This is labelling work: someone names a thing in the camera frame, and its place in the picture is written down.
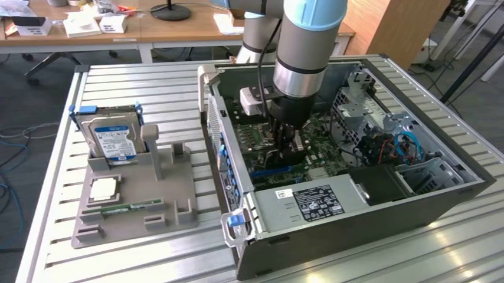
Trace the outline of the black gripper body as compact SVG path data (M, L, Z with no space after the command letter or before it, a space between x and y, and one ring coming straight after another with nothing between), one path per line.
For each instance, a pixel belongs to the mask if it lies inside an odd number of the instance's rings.
M315 96L294 98L290 96L277 97L271 101L269 113L274 125L290 126L299 130L311 115Z

